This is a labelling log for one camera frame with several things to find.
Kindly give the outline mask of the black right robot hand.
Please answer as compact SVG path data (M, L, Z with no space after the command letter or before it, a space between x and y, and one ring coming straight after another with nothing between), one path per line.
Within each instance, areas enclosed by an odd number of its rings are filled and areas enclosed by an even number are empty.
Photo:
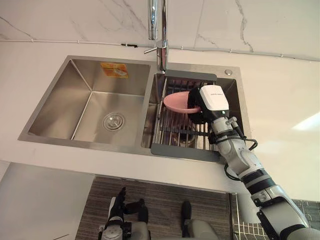
M189 113L188 118L194 124L212 123L230 115L229 103L219 85L204 85L193 88L188 94L187 108L199 107L196 113Z

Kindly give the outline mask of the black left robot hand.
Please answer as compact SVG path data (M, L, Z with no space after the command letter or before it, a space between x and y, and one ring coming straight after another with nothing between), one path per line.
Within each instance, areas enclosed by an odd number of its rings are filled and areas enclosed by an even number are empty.
M123 187L118 195L115 197L112 208L110 209L109 220L118 218L124 221L124 208L125 208L126 187Z

